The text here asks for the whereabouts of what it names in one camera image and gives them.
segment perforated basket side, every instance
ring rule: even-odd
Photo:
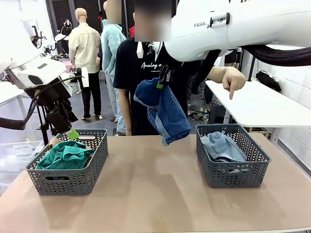
[[[212,161],[200,138],[213,132],[222,132],[230,136],[247,155],[247,162],[223,163]],[[208,185],[214,188],[259,187],[270,162],[270,158],[249,136],[246,130],[237,124],[198,125],[197,154]]]
[[[92,137],[76,140],[95,150],[89,164],[75,170],[36,170],[48,149],[46,146],[26,169],[40,195],[87,195],[92,192],[108,156],[107,130],[77,130],[77,133]],[[65,134],[59,134],[57,138],[69,140]]]

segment green garment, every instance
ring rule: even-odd
[[[40,160],[36,169],[82,169],[94,152],[80,142],[60,142]]]

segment dark blue denim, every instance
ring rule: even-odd
[[[162,135],[162,143],[187,137],[191,130],[188,119],[169,86],[157,88],[159,78],[142,81],[136,89],[134,100],[147,107],[148,120]]]

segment mannequin head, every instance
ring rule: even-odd
[[[75,13],[76,13],[77,21],[79,23],[86,23],[87,13],[85,9],[77,8]]]
[[[104,2],[104,10],[108,24],[121,24],[121,0],[107,0]]]
[[[172,6],[167,0],[135,0],[135,41],[168,41]]]

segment light blue hoodie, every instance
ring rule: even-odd
[[[122,27],[118,24],[108,24],[107,20],[103,20],[103,33],[101,36],[103,49],[103,71],[106,74],[115,76],[115,66],[118,47],[126,40],[122,34]]]

